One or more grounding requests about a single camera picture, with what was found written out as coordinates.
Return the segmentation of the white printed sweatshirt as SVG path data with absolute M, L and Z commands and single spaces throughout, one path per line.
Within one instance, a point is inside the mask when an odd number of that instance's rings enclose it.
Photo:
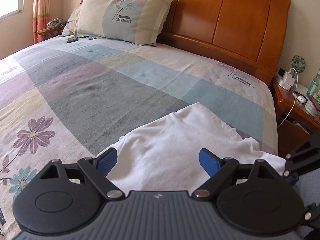
M 265 159 L 279 174 L 285 168 L 283 158 L 261 151 L 259 142 L 243 139 L 200 103 L 140 126 L 112 147 L 118 159 L 106 177 L 125 194 L 131 190 L 193 192 L 209 179 L 199 163 L 202 148 L 242 164 Z

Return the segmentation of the near wooden nightstand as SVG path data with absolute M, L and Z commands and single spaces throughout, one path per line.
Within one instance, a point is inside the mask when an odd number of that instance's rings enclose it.
M 281 88 L 276 80 L 272 80 L 269 89 L 279 125 L 278 155 L 284 158 L 319 130 L 319 116 L 311 116 L 292 92 Z

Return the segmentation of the white jar on nightstand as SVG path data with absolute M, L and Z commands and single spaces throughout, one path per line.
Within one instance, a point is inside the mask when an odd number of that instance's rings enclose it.
M 311 98 L 306 102 L 305 109 L 311 116 L 316 116 L 319 113 L 319 103 Z

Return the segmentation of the green plastic bottle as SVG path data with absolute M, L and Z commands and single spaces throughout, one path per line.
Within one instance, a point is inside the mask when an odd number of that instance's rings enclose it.
M 320 69 L 318 70 L 316 76 L 313 78 L 313 80 L 310 83 L 310 86 L 308 87 L 306 95 L 310 94 L 311 96 L 314 95 L 318 85 L 319 85 L 319 78 L 320 78 Z

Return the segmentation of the patchwork pastel bed sheet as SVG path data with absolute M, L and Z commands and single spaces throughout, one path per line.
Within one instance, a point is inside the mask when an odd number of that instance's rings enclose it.
M 75 163 L 132 130 L 200 103 L 278 156 L 273 98 L 259 79 L 163 44 L 52 38 L 1 60 L 1 239 L 16 197 L 51 160 Z

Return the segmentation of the white power strip with charger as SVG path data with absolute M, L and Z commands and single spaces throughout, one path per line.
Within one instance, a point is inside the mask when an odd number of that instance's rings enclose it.
M 276 76 L 276 81 L 281 88 L 285 90 L 292 90 L 300 95 L 304 95 L 308 89 L 301 85 L 298 80 L 298 73 L 293 68 L 288 72 L 280 68 Z

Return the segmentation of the small green desk fan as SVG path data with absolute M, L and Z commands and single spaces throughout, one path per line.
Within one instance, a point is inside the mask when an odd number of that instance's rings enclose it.
M 302 56 L 295 55 L 291 60 L 291 66 L 298 74 L 300 74 L 304 72 L 306 62 Z

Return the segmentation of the black remote control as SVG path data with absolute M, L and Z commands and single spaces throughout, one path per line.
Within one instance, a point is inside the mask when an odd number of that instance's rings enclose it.
M 67 43 L 72 43 L 72 42 L 76 42 L 78 40 L 78 37 L 70 37 L 67 39 Z

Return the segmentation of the wooden bedside table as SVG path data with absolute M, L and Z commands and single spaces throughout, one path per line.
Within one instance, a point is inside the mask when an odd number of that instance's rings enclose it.
M 43 40 L 55 37 L 57 35 L 60 35 L 64 29 L 64 26 L 58 26 L 58 27 L 52 27 L 52 28 L 46 28 L 42 30 L 38 30 L 34 33 L 34 36 L 36 38 L 42 38 Z

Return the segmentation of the rear pastel pillow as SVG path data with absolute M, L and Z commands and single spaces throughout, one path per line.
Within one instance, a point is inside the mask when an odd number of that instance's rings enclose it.
M 62 35 L 69 36 L 69 35 L 75 34 L 77 26 L 78 26 L 80 11 L 81 11 L 81 5 L 79 4 L 76 6 L 76 8 L 71 13 L 63 31 L 62 31 Z

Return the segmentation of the pastel pillow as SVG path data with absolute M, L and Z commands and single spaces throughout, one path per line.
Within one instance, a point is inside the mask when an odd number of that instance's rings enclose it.
M 76 8 L 71 13 L 63 31 L 62 31 L 62 35 L 69 36 L 69 35 L 75 34 L 77 26 L 78 26 L 80 11 L 81 11 L 81 5 L 79 4 L 76 6 Z
M 83 0 L 78 37 L 104 37 L 148 46 L 156 43 L 173 0 Z

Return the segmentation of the wooden headboard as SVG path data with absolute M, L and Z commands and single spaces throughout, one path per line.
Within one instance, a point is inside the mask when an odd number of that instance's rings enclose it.
M 291 0 L 174 0 L 157 41 L 270 84 L 283 49 L 290 4 Z

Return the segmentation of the front pastel pillow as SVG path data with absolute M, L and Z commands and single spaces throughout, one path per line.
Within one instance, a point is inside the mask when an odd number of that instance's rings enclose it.
M 83 0 L 78 37 L 104 37 L 148 46 L 156 43 L 173 0 Z

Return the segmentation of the right orange striped curtain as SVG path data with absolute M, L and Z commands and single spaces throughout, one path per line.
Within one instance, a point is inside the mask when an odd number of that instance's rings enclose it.
M 37 31 L 46 29 L 50 21 L 50 1 L 51 0 L 33 0 L 33 39 L 34 44 L 44 40 L 43 36 Z

